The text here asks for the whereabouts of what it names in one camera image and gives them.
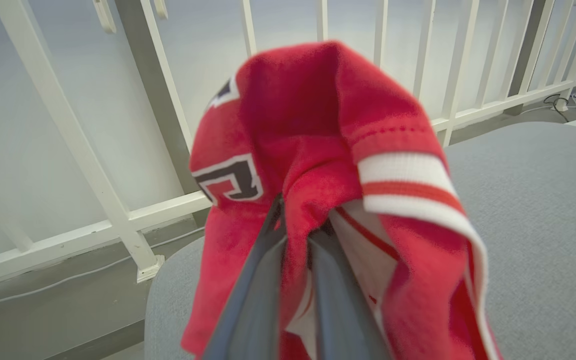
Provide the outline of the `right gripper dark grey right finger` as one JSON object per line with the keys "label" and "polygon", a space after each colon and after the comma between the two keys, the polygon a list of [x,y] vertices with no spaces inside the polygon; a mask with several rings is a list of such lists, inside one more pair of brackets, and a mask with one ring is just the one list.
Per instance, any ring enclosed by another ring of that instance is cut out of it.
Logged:
{"label": "right gripper dark grey right finger", "polygon": [[390,360],[377,321],[338,237],[310,235],[319,360]]}

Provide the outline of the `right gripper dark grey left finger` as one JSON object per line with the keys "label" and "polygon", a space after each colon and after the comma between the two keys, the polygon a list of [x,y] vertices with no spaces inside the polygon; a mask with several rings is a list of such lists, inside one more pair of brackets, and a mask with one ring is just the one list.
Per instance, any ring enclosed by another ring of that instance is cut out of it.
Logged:
{"label": "right gripper dark grey left finger", "polygon": [[202,359],[279,359],[286,242],[284,199],[279,194],[231,290]]}

